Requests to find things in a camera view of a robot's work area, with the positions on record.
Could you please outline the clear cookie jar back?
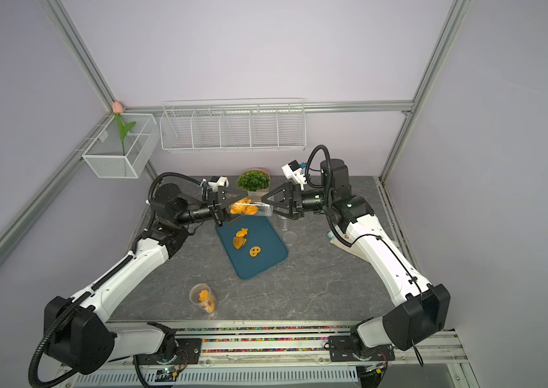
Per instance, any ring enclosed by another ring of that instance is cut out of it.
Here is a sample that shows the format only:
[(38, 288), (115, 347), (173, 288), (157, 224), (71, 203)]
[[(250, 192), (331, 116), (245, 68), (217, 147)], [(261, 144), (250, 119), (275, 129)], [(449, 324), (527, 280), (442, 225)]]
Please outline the clear cookie jar back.
[(234, 215), (255, 217), (271, 217), (274, 214), (271, 205), (250, 198), (243, 198), (234, 202), (230, 205), (229, 210)]

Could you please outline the clear jar lid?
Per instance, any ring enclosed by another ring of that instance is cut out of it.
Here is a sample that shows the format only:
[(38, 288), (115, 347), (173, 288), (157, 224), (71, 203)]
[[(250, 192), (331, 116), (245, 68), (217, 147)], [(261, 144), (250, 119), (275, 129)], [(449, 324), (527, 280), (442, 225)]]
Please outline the clear jar lid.
[(293, 245), (298, 241), (298, 235), (294, 231), (285, 231), (283, 233), (283, 241), (287, 245)]

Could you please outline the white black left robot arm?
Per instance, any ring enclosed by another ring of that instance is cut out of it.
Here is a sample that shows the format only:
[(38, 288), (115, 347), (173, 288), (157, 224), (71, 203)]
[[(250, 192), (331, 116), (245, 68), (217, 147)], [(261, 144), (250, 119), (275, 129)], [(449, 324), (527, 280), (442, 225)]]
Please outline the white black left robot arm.
[(193, 233), (191, 224), (213, 220), (218, 226), (232, 218), (232, 205), (247, 196), (231, 189), (228, 180), (202, 179), (201, 196), (194, 198), (165, 178), (183, 179), (165, 172), (149, 187), (147, 203), (150, 219), (134, 239), (123, 259), (100, 278), (72, 297), (55, 297), (44, 310), (44, 334), (28, 368), (33, 387), (54, 387), (79, 373), (94, 373), (108, 361), (150, 355), (170, 364), (181, 349), (176, 331), (149, 322), (142, 328), (110, 329), (107, 323), (120, 303), (152, 271), (176, 254)]

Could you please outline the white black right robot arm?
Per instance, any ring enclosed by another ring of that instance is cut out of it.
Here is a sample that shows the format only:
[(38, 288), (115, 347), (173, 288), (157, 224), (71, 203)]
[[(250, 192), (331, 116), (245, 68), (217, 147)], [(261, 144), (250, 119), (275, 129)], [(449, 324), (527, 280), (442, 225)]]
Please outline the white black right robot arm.
[(324, 154), (319, 183), (310, 177), (310, 163), (293, 160), (282, 168), (287, 183), (271, 190), (263, 202), (292, 220), (308, 212), (324, 215), (334, 238), (359, 249), (385, 285), (393, 310), (351, 329), (349, 349), (355, 356), (366, 359), (382, 345), (414, 349), (444, 329), (451, 295), (445, 286), (430, 283), (395, 246), (369, 202), (354, 194), (345, 162), (332, 158), (324, 145), (316, 146), (309, 158), (318, 152)]

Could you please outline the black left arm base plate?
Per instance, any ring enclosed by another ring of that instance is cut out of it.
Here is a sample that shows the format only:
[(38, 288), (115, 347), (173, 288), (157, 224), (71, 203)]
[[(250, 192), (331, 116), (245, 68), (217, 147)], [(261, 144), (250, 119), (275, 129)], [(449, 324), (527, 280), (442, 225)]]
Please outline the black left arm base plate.
[(140, 365), (195, 365), (199, 362), (201, 338), (178, 338), (167, 341), (152, 354), (137, 355)]

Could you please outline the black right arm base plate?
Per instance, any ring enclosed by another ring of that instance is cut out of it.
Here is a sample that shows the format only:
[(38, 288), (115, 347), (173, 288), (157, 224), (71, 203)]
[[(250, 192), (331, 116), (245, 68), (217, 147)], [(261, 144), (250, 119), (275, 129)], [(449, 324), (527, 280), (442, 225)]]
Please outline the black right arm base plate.
[(323, 348), (333, 362), (376, 361), (390, 362), (395, 359), (391, 345), (367, 348), (353, 335), (330, 336)]

